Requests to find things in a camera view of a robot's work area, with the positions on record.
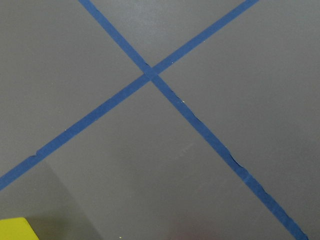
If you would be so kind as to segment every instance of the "gray floor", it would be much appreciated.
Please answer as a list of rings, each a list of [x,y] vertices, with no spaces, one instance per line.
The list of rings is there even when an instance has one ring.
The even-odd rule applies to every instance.
[[[240,0],[94,0],[151,65]],[[260,1],[161,74],[320,235],[320,2]],[[76,0],[0,2],[0,176],[142,73]],[[0,192],[40,239],[291,240],[148,83]]]

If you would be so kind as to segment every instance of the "yellow object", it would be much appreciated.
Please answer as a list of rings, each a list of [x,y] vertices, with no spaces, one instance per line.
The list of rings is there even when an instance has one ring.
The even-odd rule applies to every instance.
[[[0,240],[39,240],[23,217],[0,220]]]

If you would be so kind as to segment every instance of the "blue painter's tape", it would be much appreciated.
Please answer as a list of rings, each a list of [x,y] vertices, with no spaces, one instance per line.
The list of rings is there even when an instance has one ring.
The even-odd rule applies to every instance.
[[[59,136],[57,136],[56,138],[48,142],[46,145],[44,145],[42,148],[40,148],[36,152],[36,155],[28,157],[27,159],[19,163],[17,166],[15,166],[13,169],[8,171],[5,175],[1,176],[0,191],[7,187],[14,180],[18,179],[25,172],[37,165],[48,155],[60,148],[62,145],[64,145],[66,142],[72,139],[75,135],[79,134],[93,122],[95,122],[103,115],[105,115],[107,112],[109,112],[111,109],[116,107],[123,100],[135,93],[138,89],[143,87],[148,81],[149,79],[145,75],[140,76],[135,81],[133,81],[128,86],[119,91],[117,94],[115,94],[113,97],[111,97],[103,104],[98,106],[88,115],[86,115],[81,120],[73,124]]]
[[[171,66],[172,63],[176,62],[178,59],[190,52],[193,48],[195,48],[209,36],[217,32],[219,29],[224,27],[234,18],[251,7],[253,4],[258,2],[258,0],[246,0],[237,8],[229,12],[226,16],[218,20],[212,26],[207,28],[205,31],[194,37],[177,51],[158,63],[154,68],[151,68],[144,61],[144,59],[136,52],[136,50],[125,40],[123,36],[121,36],[121,34],[114,28],[114,26],[96,9],[96,7],[89,0],[79,1],[103,27],[103,29],[113,38],[113,40],[123,49],[123,51],[132,59],[132,61],[144,72],[144,75],[129,84],[112,98],[107,100],[87,116],[82,118],[80,121],[72,125],[55,139],[50,141],[44,147],[39,149],[35,156],[28,157],[8,173],[0,177],[0,191],[151,80],[153,84],[162,92],[162,94],[183,115],[183,117],[198,131],[198,133],[211,145],[211,147],[222,157],[222,159],[233,169],[233,171],[235,171],[235,173],[243,180],[243,182],[254,192],[254,194],[263,202],[263,204],[277,217],[277,219],[286,227],[286,229],[297,240],[307,240],[308,237],[302,232],[299,226],[286,214],[283,208],[269,194],[265,192],[258,181],[255,180],[244,167],[240,166],[235,161],[235,159],[231,156],[229,150],[158,76],[160,72]]]
[[[242,179],[242,181],[251,189],[251,191],[262,201],[262,203],[276,216],[283,226],[297,239],[307,240],[300,227],[289,217],[284,209],[263,189],[261,184],[232,157],[229,150],[222,142],[203,124],[194,113],[184,104],[180,98],[170,89],[170,87],[158,76],[158,71],[168,68],[174,60],[184,56],[191,51],[204,39],[221,29],[235,17],[243,13],[250,6],[258,2],[257,0],[247,0],[238,8],[231,11],[225,18],[218,21],[216,25],[209,28],[208,31],[202,32],[193,38],[187,44],[179,48],[168,58],[162,61],[155,69],[145,63],[137,51],[127,42],[127,40],[115,30],[112,24],[105,18],[89,0],[79,0],[89,13],[98,21],[105,31],[116,41],[124,52],[135,62],[135,64],[144,72],[144,74],[153,82],[153,84],[162,92],[162,94],[173,104],[173,106],[183,115],[183,117],[194,127],[194,129],[209,143],[209,145],[222,157],[230,168]]]
[[[182,58],[184,55],[189,53],[191,50],[193,50],[195,47],[203,43],[206,39],[208,39],[210,36],[212,36],[214,33],[218,32],[220,29],[222,29],[224,26],[226,26],[228,23],[230,23],[232,20],[237,18],[240,14],[248,10],[250,7],[252,7],[254,4],[256,4],[259,0],[247,0],[238,5],[236,8],[231,10],[229,13],[224,15],[222,18],[220,18],[218,21],[216,21],[214,24],[203,30],[200,34],[192,38],[190,41],[188,41],[186,44],[181,46],[179,49],[171,53],[169,56],[167,56],[164,60],[159,62],[157,65],[153,67],[156,73],[160,74],[162,71],[166,70],[168,67],[170,67],[172,64],[174,64],[176,61],[178,61],[180,58]]]
[[[147,75],[149,79],[155,76],[155,71],[146,63],[142,56],[128,43],[109,20],[89,0],[78,0],[110,37],[120,46],[129,58]]]
[[[170,103],[183,115],[194,129],[208,142],[208,144],[222,157],[229,167],[242,179],[261,202],[273,213],[283,226],[296,240],[308,240],[307,235],[300,229],[295,221],[289,217],[285,210],[270,196],[262,185],[232,157],[222,142],[203,124],[183,101],[160,78],[152,79],[154,85],[170,101]]]
[[[199,35],[195,36],[192,40],[187,42],[182,47],[178,48],[175,52],[170,54],[168,57],[166,57],[164,60],[159,62],[155,67],[154,71],[151,72],[150,67],[147,63],[143,60],[142,57],[138,55],[138,53],[135,51],[135,49],[120,35],[120,33],[110,24],[110,22],[97,10],[97,8],[90,2],[86,0],[80,1],[81,4],[85,7],[86,10],[89,11],[89,13],[92,13],[94,19],[97,20],[98,23],[101,24],[103,29],[105,29],[109,34],[112,35],[112,38],[118,43],[118,45],[121,45],[122,49],[128,54],[128,56],[131,57],[132,60],[137,65],[140,65],[140,69],[143,72],[148,73],[148,77],[141,76],[131,84],[129,84],[127,87],[122,89],[119,93],[114,95],[112,98],[107,100],[104,104],[105,107],[110,104],[110,109],[114,108],[117,104],[119,104],[121,101],[125,100],[127,97],[129,97],[131,94],[133,94],[135,91],[137,91],[139,88],[141,88],[144,84],[146,84],[148,81],[150,81],[151,78],[155,76],[154,71],[157,74],[160,74],[165,69],[170,67],[172,63],[179,60],[181,57],[183,57],[185,54],[187,54],[189,51],[194,49],[197,45],[201,44],[202,41],[210,37],[212,34],[217,32],[219,29],[221,29],[223,26],[225,26],[227,23],[232,21],[235,17],[237,17],[239,14],[243,13],[246,9],[251,7],[254,3],[257,2],[257,0],[250,0],[245,1],[239,6],[237,6],[235,9],[233,9],[231,12],[223,16],[221,19],[219,19],[217,22],[209,26],[207,29],[202,31]],[[90,114],[98,112],[98,109],[93,110],[91,113],[89,113],[87,116],[85,116],[82,120],[82,123],[85,122],[85,119],[87,119],[88,122],[87,125],[83,125],[84,127],[78,127],[78,130],[82,131],[87,126],[93,123],[92,119],[89,117]],[[0,177],[0,191],[4,189],[6,186],[8,186],[10,183],[12,183],[14,180],[19,178],[21,175],[26,173],[29,169],[33,168],[37,163],[42,161],[46,156],[51,154],[53,151],[57,150],[59,147],[61,147],[63,144],[65,144],[68,140],[73,138],[76,134],[78,134],[80,131],[74,131],[76,127],[74,128],[68,128],[66,132],[61,133],[59,136],[57,136],[55,139],[50,141],[47,145],[42,147],[40,150],[37,151],[37,154],[35,156],[30,156],[24,161],[22,161],[19,165],[11,169],[9,172],[7,172],[5,175]]]

